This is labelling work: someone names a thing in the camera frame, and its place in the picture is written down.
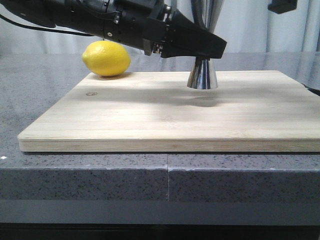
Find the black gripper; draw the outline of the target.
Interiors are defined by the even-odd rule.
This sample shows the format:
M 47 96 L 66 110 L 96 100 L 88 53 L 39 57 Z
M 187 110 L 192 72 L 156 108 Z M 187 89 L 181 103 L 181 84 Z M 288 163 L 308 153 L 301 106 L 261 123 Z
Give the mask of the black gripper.
M 145 32 L 155 33 L 156 24 L 166 24 L 172 7 L 163 0 L 105 0 L 103 10 L 108 17 L 103 21 L 104 39 L 143 50 L 147 56 L 160 52 L 163 37 L 152 41 L 145 38 Z M 164 35 L 161 57 L 220 59 L 226 45 L 224 39 L 197 26 L 176 10 Z

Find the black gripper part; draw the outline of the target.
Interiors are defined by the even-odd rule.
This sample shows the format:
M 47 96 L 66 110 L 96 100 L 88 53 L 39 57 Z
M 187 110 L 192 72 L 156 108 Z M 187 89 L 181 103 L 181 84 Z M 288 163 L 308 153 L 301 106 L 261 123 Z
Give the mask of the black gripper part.
M 287 13 L 297 9 L 297 0 L 272 0 L 267 9 L 273 13 Z

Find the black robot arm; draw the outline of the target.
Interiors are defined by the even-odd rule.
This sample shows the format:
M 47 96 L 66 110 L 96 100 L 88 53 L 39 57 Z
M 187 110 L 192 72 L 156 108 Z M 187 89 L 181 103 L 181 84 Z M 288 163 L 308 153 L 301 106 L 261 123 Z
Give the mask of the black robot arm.
M 226 41 L 162 0 L 2 0 L 12 14 L 33 24 L 65 27 L 162 58 L 220 59 Z

